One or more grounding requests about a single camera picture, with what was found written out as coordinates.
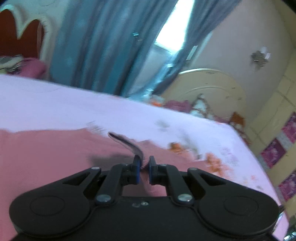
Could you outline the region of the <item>pink knit sweater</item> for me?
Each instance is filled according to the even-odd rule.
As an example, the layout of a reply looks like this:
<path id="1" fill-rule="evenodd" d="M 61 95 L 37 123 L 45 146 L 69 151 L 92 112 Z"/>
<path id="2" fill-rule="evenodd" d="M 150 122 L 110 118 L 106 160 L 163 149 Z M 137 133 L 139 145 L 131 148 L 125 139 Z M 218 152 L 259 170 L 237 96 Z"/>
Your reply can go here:
<path id="1" fill-rule="evenodd" d="M 163 149 L 150 141 L 137 142 L 116 133 L 104 137 L 85 128 L 15 133 L 1 130 L 1 240 L 10 240 L 16 234 L 9 206 L 18 195 L 93 166 L 109 170 L 115 164 L 130 163 L 135 155 L 143 159 L 141 180 L 124 190 L 128 196 L 166 194 L 163 186 L 149 184 L 150 156 L 159 164 L 174 165 L 181 171 L 196 167 L 234 179 L 233 170 L 213 154 L 201 160 L 181 147 Z"/>

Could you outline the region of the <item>floral white bed sheet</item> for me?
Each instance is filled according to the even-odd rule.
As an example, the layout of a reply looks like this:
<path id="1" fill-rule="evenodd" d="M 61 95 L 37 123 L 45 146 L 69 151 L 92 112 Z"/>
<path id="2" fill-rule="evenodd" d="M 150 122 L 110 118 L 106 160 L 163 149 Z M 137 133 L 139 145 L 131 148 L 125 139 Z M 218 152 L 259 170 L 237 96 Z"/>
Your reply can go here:
<path id="1" fill-rule="evenodd" d="M 254 154 L 232 127 L 117 96 L 45 81 L 1 76 L 1 130 L 109 132 L 163 149 L 181 147 L 193 157 L 213 154 L 234 173 L 231 180 L 278 196 Z"/>

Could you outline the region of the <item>blue-grey left curtain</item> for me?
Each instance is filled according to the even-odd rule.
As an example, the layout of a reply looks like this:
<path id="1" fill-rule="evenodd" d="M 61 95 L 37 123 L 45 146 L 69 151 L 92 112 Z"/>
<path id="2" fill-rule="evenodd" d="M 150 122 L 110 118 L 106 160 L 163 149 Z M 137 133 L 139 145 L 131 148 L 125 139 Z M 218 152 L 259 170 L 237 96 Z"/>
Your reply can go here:
<path id="1" fill-rule="evenodd" d="M 70 1 L 50 79 L 126 96 L 176 1 Z"/>

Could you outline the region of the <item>orange patterned pillow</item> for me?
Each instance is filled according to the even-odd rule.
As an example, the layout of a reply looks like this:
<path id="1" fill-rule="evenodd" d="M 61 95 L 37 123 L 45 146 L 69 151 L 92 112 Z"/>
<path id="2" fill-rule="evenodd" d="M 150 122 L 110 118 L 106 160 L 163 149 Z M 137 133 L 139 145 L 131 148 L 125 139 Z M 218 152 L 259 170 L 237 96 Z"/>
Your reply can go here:
<path id="1" fill-rule="evenodd" d="M 236 132 L 243 139 L 245 144 L 247 146 L 250 146 L 251 141 L 250 141 L 249 137 L 247 136 L 247 134 L 245 133 L 245 130 L 244 130 L 244 128 L 245 128 L 245 119 L 244 119 L 244 117 L 239 115 L 237 112 L 234 112 L 233 115 L 231 116 L 228 124 L 230 126 L 232 126 L 236 130 Z"/>

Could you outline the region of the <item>window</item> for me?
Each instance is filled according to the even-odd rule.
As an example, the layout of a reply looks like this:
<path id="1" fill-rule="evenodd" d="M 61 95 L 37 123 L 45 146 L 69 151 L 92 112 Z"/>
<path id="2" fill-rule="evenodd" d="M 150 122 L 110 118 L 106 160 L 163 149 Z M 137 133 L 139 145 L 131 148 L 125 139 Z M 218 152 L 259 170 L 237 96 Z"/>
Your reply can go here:
<path id="1" fill-rule="evenodd" d="M 147 59 L 128 94 L 144 87 L 184 44 L 194 1 L 180 0 L 151 46 Z"/>

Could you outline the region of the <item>white patterned pillow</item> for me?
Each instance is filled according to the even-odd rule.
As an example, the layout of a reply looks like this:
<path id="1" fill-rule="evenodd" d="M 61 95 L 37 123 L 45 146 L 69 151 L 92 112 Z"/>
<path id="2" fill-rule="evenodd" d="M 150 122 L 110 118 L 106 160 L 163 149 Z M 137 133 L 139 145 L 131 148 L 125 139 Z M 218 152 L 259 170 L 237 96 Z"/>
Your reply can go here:
<path id="1" fill-rule="evenodd" d="M 199 118 L 215 119 L 215 114 L 202 93 L 194 101 L 190 114 Z"/>

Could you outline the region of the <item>blue-grey tied right curtain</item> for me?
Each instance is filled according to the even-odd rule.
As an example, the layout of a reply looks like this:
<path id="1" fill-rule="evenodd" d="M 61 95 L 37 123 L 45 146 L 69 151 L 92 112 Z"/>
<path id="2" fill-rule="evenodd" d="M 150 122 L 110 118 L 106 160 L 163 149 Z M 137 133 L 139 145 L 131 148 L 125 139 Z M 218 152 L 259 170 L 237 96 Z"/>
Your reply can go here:
<path id="1" fill-rule="evenodd" d="M 194 1 L 181 49 L 171 56 L 153 78 L 139 90 L 129 94 L 128 98 L 144 101 L 153 94 L 162 94 L 185 66 L 192 48 L 201 44 L 239 3 L 240 1 Z"/>

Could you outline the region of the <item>cream wardrobe with posters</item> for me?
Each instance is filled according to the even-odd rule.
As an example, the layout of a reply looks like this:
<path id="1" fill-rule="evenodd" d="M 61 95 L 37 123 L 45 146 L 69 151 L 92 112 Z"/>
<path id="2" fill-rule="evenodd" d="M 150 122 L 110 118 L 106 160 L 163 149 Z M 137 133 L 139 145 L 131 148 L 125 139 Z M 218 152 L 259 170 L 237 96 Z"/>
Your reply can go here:
<path id="1" fill-rule="evenodd" d="M 248 127 L 250 149 L 264 168 L 289 218 L 295 217 L 295 51 L 272 96 Z"/>

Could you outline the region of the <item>red heart-shaped headboard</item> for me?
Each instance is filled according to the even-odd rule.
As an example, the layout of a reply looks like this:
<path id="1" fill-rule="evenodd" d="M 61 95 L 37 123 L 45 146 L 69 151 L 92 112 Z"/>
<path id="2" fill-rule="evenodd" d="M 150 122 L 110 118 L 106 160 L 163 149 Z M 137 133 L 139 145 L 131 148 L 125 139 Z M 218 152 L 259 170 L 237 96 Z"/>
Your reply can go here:
<path id="1" fill-rule="evenodd" d="M 1 6 L 1 56 L 22 55 L 49 62 L 53 28 L 44 15 L 27 13 L 13 4 Z"/>

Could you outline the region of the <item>cream wooden headboard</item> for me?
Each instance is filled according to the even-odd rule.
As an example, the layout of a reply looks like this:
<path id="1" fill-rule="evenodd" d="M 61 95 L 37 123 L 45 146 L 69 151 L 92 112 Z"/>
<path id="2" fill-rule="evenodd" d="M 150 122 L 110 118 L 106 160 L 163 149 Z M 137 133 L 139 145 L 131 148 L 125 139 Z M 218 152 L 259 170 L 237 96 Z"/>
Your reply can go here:
<path id="1" fill-rule="evenodd" d="M 202 94 L 213 113 L 228 119 L 234 112 L 245 117 L 246 94 L 236 80 L 228 74 L 209 68 L 191 69 L 180 72 L 161 97 L 193 104 Z"/>

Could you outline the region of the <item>crystal wall lamp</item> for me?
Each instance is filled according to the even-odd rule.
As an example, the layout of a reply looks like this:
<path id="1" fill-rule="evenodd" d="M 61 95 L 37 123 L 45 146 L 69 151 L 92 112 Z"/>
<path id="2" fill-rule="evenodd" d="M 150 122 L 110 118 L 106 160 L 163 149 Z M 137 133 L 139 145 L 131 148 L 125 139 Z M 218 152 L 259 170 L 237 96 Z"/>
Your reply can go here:
<path id="1" fill-rule="evenodd" d="M 266 47 L 262 47 L 260 50 L 251 54 L 251 64 L 254 65 L 256 69 L 261 69 L 269 62 L 270 57 L 271 53 L 267 51 Z"/>

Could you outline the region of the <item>pile of pink-grey clothes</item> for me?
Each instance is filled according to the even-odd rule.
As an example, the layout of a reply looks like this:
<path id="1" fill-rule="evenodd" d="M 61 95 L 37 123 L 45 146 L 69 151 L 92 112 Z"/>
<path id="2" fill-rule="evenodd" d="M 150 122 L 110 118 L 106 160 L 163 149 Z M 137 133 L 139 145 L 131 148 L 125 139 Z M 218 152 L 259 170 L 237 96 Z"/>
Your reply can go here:
<path id="1" fill-rule="evenodd" d="M 46 64 L 37 58 L 24 58 L 22 55 L 1 56 L 1 74 L 41 79 L 46 71 Z"/>

